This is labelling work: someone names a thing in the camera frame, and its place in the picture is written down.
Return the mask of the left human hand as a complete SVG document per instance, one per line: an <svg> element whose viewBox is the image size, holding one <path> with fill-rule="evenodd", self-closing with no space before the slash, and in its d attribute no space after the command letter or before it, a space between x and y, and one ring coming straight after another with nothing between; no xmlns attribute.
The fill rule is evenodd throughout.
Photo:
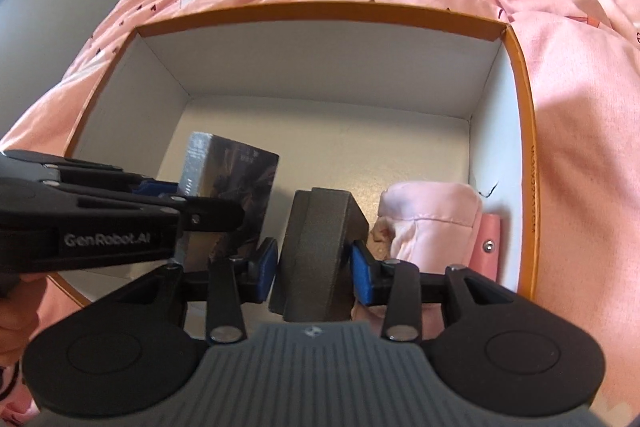
<svg viewBox="0 0 640 427"><path fill-rule="evenodd" d="M2 366L17 362L39 324L38 309L47 289L47 275L24 275L6 297L1 298L0 360Z"/></svg>

